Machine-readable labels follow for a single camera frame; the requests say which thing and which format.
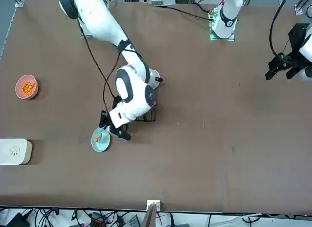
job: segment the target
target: metal clamp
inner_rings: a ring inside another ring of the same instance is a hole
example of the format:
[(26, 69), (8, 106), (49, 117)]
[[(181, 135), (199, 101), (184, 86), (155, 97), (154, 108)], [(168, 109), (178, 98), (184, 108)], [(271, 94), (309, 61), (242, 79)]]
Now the metal clamp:
[(309, 0), (299, 0), (298, 3), (294, 6), (296, 15), (303, 15), (303, 7), (308, 3)]
[(144, 216), (142, 227), (155, 227), (156, 213), (160, 211), (160, 200), (147, 200), (147, 211)]
[(24, 6), (24, 0), (14, 0), (16, 8), (22, 8)]

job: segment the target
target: white container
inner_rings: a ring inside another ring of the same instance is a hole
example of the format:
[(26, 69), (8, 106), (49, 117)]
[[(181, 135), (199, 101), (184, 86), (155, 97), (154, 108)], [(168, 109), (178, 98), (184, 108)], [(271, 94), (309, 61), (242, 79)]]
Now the white container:
[(24, 165), (29, 162), (33, 145), (23, 138), (0, 139), (0, 165)]

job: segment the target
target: brown table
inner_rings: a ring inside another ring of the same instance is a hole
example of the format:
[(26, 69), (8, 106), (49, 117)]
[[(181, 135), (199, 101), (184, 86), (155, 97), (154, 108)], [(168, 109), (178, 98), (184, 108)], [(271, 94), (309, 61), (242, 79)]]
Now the brown table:
[[(311, 214), (312, 85), (264, 76), (276, 10), (242, 8), (236, 42), (224, 42), (209, 41), (206, 21), (174, 10), (112, 6), (164, 83), (156, 122), (131, 123), (131, 142), (112, 139), (98, 154), (90, 136), (103, 79), (58, 2), (27, 1), (0, 62), (0, 137), (27, 138), (34, 149), (29, 164), (0, 167), (0, 203), (145, 209), (160, 199), (163, 210)], [(282, 10), (277, 51), (299, 21), (293, 8)], [(108, 73), (117, 50), (95, 39), (90, 46)], [(23, 74), (39, 81), (31, 101), (14, 93)]]

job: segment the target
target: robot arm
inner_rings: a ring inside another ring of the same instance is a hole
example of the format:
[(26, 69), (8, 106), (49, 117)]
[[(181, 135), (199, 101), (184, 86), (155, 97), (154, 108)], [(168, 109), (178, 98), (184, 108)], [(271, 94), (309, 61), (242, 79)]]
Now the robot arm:
[(212, 26), (212, 30), (220, 38), (228, 38), (235, 30), (237, 16), (244, 0), (224, 0), (218, 7), (218, 17)]
[(68, 17), (76, 19), (79, 16), (93, 37), (113, 44), (128, 63), (116, 72), (115, 84), (121, 102), (109, 112), (114, 127), (119, 128), (148, 112), (155, 104), (153, 89), (158, 87), (162, 79), (138, 55), (104, 0), (59, 2)]

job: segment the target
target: pink bowl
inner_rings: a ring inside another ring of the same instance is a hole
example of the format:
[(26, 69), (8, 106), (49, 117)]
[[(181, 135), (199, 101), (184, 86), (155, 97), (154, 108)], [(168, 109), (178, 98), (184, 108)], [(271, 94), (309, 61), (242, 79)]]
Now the pink bowl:
[[(21, 86), (25, 83), (25, 82), (35, 82), (36, 86), (35, 86), (35, 90), (27, 97), (25, 97), (23, 95), (23, 92), (21, 90)], [(34, 78), (34, 76), (32, 75), (24, 75), (21, 78), (19, 78), (18, 82), (16, 82), (15, 85), (15, 93), (16, 95), (20, 98), (20, 99), (32, 99), (33, 97), (35, 97), (35, 95), (38, 92), (38, 83), (36, 78)]]

